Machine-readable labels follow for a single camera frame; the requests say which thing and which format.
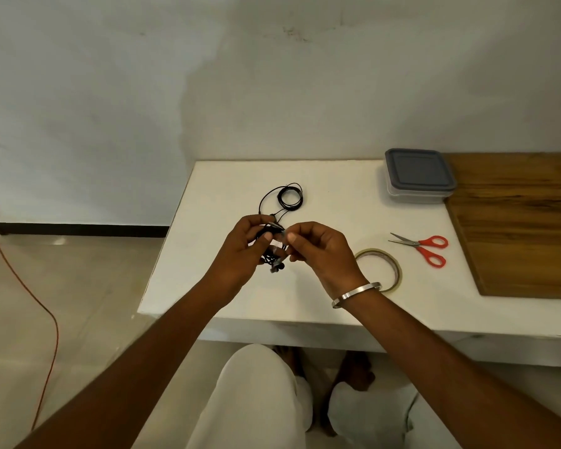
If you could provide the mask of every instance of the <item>cutting board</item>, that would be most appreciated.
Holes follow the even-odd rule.
[[[480,294],[561,299],[561,153],[445,154],[446,202]]]

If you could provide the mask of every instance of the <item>tape roll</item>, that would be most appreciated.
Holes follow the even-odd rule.
[[[403,277],[403,271],[401,270],[401,266],[399,265],[399,262],[396,261],[396,258],[393,257],[391,254],[389,254],[389,252],[385,252],[384,250],[380,250],[380,249],[371,248],[371,249],[360,250],[357,254],[355,254],[355,259],[357,260],[358,258],[365,257],[368,255],[374,255],[376,257],[385,259],[388,262],[388,264],[391,265],[391,267],[393,268],[393,272],[395,273],[394,284],[388,288],[385,288],[384,290],[381,290],[381,293],[387,293],[396,290],[397,287],[401,284],[401,278]]]

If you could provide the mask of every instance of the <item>white table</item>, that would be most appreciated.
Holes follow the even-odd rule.
[[[479,360],[561,366],[561,300],[479,295],[444,205],[391,201],[381,160],[197,162],[138,311],[163,314],[202,277],[237,220],[256,214],[270,189],[294,181],[304,203],[282,224],[316,220],[342,231],[354,252],[389,251],[404,273],[389,298],[461,351]],[[262,210],[278,209],[275,192]],[[415,249],[390,243],[390,232],[445,236],[450,245],[439,253],[447,265],[432,268]],[[381,259],[361,262],[369,280],[391,281]],[[275,274],[258,267],[200,338],[382,351],[349,313],[332,309],[301,262]]]

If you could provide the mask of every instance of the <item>scissors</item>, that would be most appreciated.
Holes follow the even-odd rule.
[[[412,241],[411,239],[404,238],[402,236],[399,236],[398,234],[394,234],[394,233],[391,234],[399,238],[401,241],[393,241],[389,239],[390,242],[396,242],[397,244],[405,244],[415,247],[416,250],[420,254],[422,254],[424,258],[426,258],[426,263],[428,263],[430,266],[434,266],[435,268],[441,268],[445,264],[447,264],[447,260],[445,260],[444,257],[441,257],[438,254],[432,253],[430,250],[420,247],[423,245],[427,245],[430,247],[436,247],[438,249],[444,249],[449,245],[449,241],[447,241],[447,238],[435,235],[435,236],[430,236],[430,238],[428,239],[423,239],[422,241]]]

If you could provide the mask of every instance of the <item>black baseboard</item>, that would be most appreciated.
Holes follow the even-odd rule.
[[[168,229],[168,226],[159,225],[25,224],[0,222],[0,234],[164,238],[166,233],[168,233]]]

